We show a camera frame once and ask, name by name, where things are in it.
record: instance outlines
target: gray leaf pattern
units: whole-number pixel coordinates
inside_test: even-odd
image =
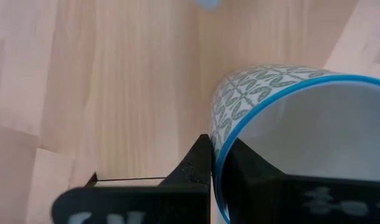
[[[212,106],[210,136],[216,158],[229,134],[254,106],[289,86],[332,74],[293,65],[262,65],[228,76],[216,90]]]

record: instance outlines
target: light wood surface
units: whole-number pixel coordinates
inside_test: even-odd
[[[380,78],[380,0],[0,0],[0,222],[95,171],[168,175],[221,78],[263,63]]]

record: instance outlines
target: patterned mug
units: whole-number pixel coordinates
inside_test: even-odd
[[[226,156],[239,138],[284,173],[380,180],[380,80],[291,65],[249,67],[212,101],[219,210]]]

